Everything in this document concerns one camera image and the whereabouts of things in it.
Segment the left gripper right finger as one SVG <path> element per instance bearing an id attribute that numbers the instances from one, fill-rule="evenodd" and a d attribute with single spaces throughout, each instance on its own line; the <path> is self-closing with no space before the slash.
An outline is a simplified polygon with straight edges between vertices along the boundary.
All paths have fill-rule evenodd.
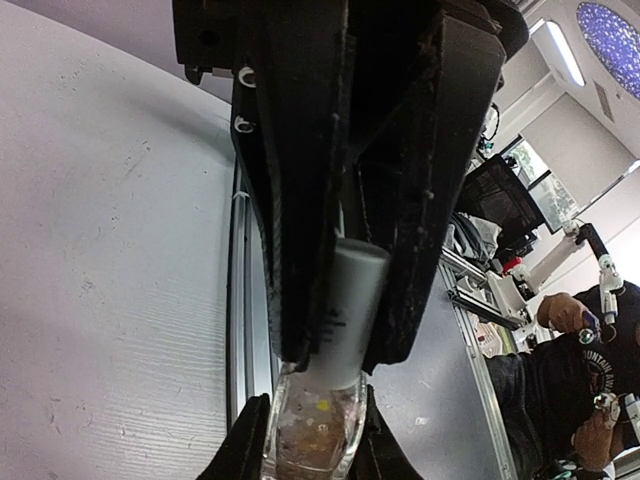
<path id="1" fill-rule="evenodd" d="M 361 480 L 418 478 L 418 472 L 408 461 L 376 405 L 372 385 L 367 386 L 366 420 L 352 463 L 352 478 Z"/>

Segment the white nail polish cap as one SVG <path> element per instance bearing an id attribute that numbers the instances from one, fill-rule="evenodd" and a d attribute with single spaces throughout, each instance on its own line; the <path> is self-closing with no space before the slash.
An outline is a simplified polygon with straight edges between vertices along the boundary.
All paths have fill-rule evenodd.
<path id="1" fill-rule="evenodd" d="M 321 345 L 306 371 L 312 385 L 344 390 L 357 382 L 389 263 L 390 254 L 380 247 L 355 239 L 337 240 Z"/>

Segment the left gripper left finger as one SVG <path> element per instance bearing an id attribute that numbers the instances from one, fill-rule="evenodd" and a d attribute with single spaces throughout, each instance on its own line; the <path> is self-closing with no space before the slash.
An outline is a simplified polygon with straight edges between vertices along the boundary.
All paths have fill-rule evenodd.
<path id="1" fill-rule="evenodd" d="M 250 397 L 198 480 L 258 480 L 270 413 L 267 394 Z"/>

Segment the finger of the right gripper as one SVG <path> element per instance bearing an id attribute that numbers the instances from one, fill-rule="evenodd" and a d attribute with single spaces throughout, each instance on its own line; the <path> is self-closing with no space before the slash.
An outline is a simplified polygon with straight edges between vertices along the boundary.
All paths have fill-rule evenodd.
<path id="1" fill-rule="evenodd" d="M 501 9 L 398 9 L 359 49 L 356 208 L 366 239 L 391 256 L 367 373 L 411 352 L 504 61 Z"/>
<path id="2" fill-rule="evenodd" d="M 305 368 L 320 323 L 350 109 L 350 44 L 326 67 L 234 73 L 232 139 L 253 196 L 276 352 Z"/>

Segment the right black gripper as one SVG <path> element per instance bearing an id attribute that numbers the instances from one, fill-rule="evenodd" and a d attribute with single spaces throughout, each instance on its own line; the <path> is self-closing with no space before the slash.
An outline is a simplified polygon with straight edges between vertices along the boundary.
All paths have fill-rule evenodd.
<path id="1" fill-rule="evenodd" d="M 512 1 L 175 1 L 177 62 L 201 83 L 262 63 L 279 70 L 326 67 L 356 47 L 356 64 L 400 70 L 413 63 L 442 13 L 494 36 L 508 58 L 529 39 Z"/>

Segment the clear nail polish bottle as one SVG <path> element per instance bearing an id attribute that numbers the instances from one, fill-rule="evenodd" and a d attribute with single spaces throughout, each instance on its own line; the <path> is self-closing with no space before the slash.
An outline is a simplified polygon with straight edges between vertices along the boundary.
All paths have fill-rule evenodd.
<path id="1" fill-rule="evenodd" d="M 282 372 L 270 407 L 262 479 L 345 479 L 367 413 L 367 385 L 328 390 L 302 373 Z"/>

